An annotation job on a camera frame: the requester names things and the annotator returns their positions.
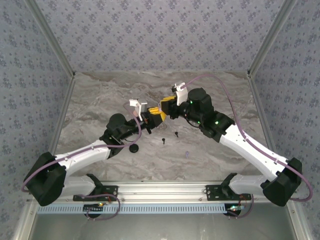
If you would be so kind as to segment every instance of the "enclosure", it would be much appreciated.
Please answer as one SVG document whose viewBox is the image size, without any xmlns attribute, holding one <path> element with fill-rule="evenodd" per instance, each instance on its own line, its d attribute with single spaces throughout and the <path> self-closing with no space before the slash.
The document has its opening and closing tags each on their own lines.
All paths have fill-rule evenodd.
<svg viewBox="0 0 320 240">
<path fill-rule="evenodd" d="M 320 3 L 2 0 L 0 7 L 0 239 L 320 239 Z M 78 207 L 71 198 L 49 210 L 20 191 L 40 154 L 87 146 L 113 114 L 131 118 L 123 108 L 129 99 L 157 107 L 172 86 L 206 74 L 225 84 L 246 133 L 302 162 L 310 201 L 277 207 L 255 196 L 248 217 L 230 220 L 199 209 L 134 213 L 137 201 L 155 209 L 199 203 L 209 209 L 203 186 L 230 173 L 260 174 L 183 118 L 168 116 L 151 134 L 143 131 L 138 152 L 124 148 L 74 174 L 119 186 L 123 206 L 133 212 L 123 208 L 113 220 L 88 222 L 57 210 Z M 214 109 L 233 118 L 214 78 L 188 88 L 204 88 Z M 308 189 L 301 184 L 296 194 Z"/>
</svg>

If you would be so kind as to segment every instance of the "metal floor panel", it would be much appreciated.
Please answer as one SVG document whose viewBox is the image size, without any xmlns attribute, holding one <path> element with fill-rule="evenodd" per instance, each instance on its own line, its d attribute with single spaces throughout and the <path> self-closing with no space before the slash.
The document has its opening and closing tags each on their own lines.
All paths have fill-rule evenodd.
<svg viewBox="0 0 320 240">
<path fill-rule="evenodd" d="M 36 214 L 29 240 L 297 240 L 287 207 L 257 203 L 242 219 L 223 214 Z"/>
</svg>

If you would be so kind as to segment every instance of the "black cap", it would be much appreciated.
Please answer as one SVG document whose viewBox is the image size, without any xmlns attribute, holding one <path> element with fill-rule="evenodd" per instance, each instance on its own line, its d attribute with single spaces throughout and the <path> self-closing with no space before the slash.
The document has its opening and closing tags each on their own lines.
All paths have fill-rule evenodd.
<svg viewBox="0 0 320 240">
<path fill-rule="evenodd" d="M 132 144 L 129 146 L 129 150 L 131 153 L 136 153 L 139 150 L 139 146 L 137 144 Z"/>
</svg>

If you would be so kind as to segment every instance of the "black joint housing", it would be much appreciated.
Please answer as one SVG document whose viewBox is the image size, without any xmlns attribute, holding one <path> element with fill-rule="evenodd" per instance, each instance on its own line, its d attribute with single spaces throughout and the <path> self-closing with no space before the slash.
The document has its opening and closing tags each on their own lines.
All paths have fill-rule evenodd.
<svg viewBox="0 0 320 240">
<path fill-rule="evenodd" d="M 235 195 L 234 191 L 229 187 L 229 184 L 236 175 L 237 173 L 230 173 L 221 183 L 221 190 L 226 197 L 232 198 L 232 196 Z"/>
<path fill-rule="evenodd" d="M 226 135 L 226 130 L 234 124 L 235 121 L 227 115 L 214 111 L 210 119 L 204 121 L 204 127 L 200 126 L 200 130 L 205 136 L 219 143 L 221 136 Z"/>
<path fill-rule="evenodd" d="M 179 108 L 177 106 L 177 98 L 168 101 L 161 102 L 161 110 L 170 116 L 170 119 L 176 119 L 179 117 Z"/>
<path fill-rule="evenodd" d="M 50 152 L 40 155 L 31 170 L 26 175 L 24 181 L 36 170 L 55 160 Z M 53 203 L 61 194 L 66 178 L 66 168 L 59 163 L 55 163 L 43 169 L 35 175 L 27 184 L 29 192 L 38 201 L 40 206 L 47 206 Z"/>
<path fill-rule="evenodd" d="M 188 98 L 189 102 L 192 102 L 192 111 L 205 114 L 209 111 L 214 110 L 210 95 L 207 94 L 202 87 L 192 89 L 188 93 Z"/>
<path fill-rule="evenodd" d="M 295 157 L 288 162 L 288 166 L 302 174 L 302 163 Z M 301 184 L 301 178 L 291 170 L 284 168 L 279 172 L 278 177 L 273 181 L 266 181 L 261 184 L 263 194 L 270 202 L 284 207 L 291 196 Z"/>
<path fill-rule="evenodd" d="M 125 116 L 123 116 L 121 113 L 116 113 L 110 117 L 106 128 L 111 135 L 125 133 L 126 129 L 123 129 L 123 126 L 126 124 L 126 122 L 127 120 Z"/>
</svg>

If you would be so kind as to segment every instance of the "small black object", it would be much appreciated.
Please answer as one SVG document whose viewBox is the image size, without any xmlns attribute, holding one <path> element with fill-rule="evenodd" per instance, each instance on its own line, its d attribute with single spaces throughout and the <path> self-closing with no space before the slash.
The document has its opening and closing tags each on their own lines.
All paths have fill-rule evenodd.
<svg viewBox="0 0 320 240">
<path fill-rule="evenodd" d="M 138 150 L 139 150 L 139 146 L 138 146 L 137 144 L 132 144 L 132 145 L 129 147 L 129 151 L 130 151 L 131 153 L 136 153 L 136 152 L 138 152 Z"/>
<path fill-rule="evenodd" d="M 225 209 L 227 210 L 227 209 L 229 209 L 229 208 L 231 208 L 232 206 L 234 206 L 235 204 L 234 203 L 226 203 L 226 204 L 224 204 L 224 207 L 225 207 Z M 230 217 L 237 217 L 237 216 L 239 216 L 240 215 L 240 213 L 241 213 L 241 210 L 236 210 L 236 211 L 231 211 L 231 210 L 227 210 L 227 212 L 226 213 L 224 213 L 224 215 L 226 215 L 226 216 L 230 216 Z"/>
<path fill-rule="evenodd" d="M 87 216 L 87 212 L 102 212 L 104 210 L 103 206 L 99 206 L 99 204 L 85 204 L 83 205 L 82 211 L 86 212 L 84 215 Z M 88 213 L 89 218 L 95 219 L 99 217 L 101 214 L 90 214 Z"/>
</svg>

